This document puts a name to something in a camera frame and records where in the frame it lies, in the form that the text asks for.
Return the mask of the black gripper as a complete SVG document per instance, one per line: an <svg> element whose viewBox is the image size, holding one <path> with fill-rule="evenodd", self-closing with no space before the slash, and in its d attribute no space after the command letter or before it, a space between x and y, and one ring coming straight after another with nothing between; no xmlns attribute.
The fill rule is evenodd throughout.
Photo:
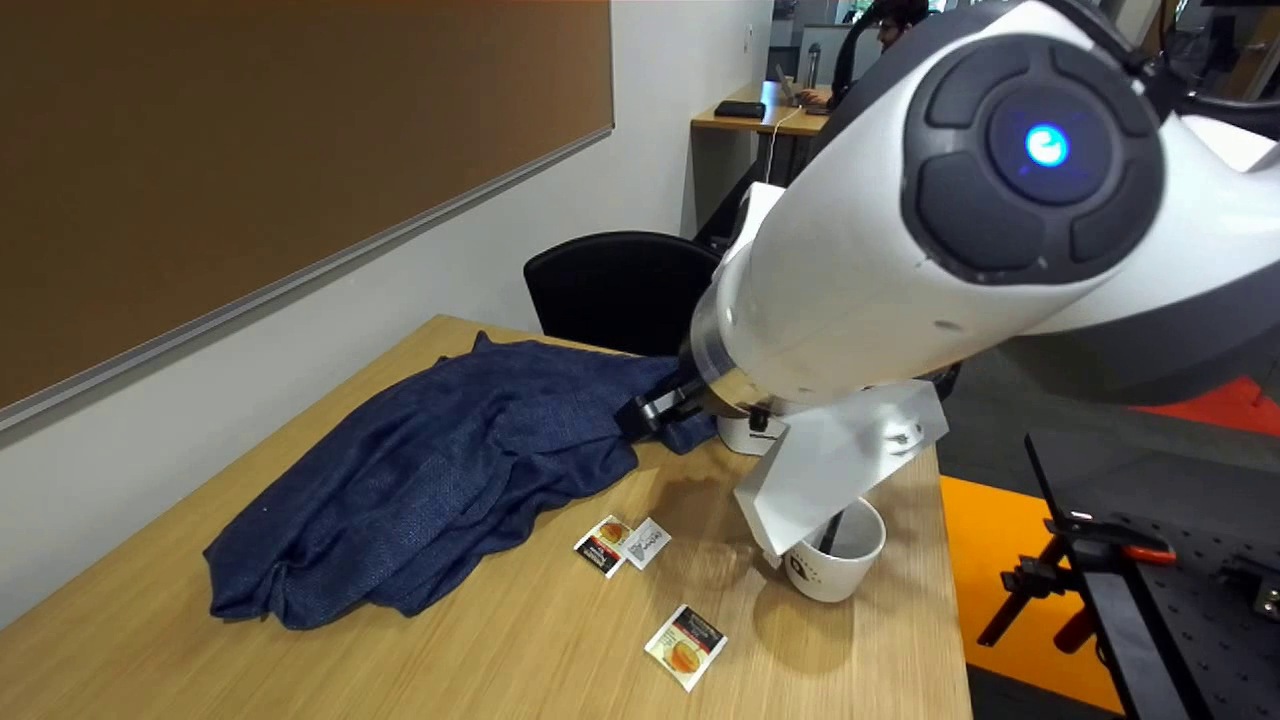
<svg viewBox="0 0 1280 720"><path fill-rule="evenodd" d="M880 386L781 413L781 421L784 438L733 490L767 565L781 565L807 532L949 431L945 405L930 382Z"/></svg>

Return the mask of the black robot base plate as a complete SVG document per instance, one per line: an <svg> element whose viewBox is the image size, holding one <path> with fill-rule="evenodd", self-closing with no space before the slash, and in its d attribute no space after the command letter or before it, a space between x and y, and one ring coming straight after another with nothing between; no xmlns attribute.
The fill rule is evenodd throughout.
<svg viewBox="0 0 1280 720"><path fill-rule="evenodd" d="M1153 532L1177 567L1088 573L1083 601L1134 720L1280 720L1280 480L1171 454L1060 454L1056 505Z"/></svg>

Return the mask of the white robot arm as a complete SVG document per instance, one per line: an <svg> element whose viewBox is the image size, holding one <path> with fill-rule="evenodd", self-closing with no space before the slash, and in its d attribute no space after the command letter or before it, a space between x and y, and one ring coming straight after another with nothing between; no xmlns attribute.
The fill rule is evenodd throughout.
<svg viewBox="0 0 1280 720"><path fill-rule="evenodd" d="M1275 338L1280 109L1136 61L1078 0L906 32L697 303L713 401L767 424L739 512L784 561L945 431L930 378L1015 348L1157 401Z"/></svg>

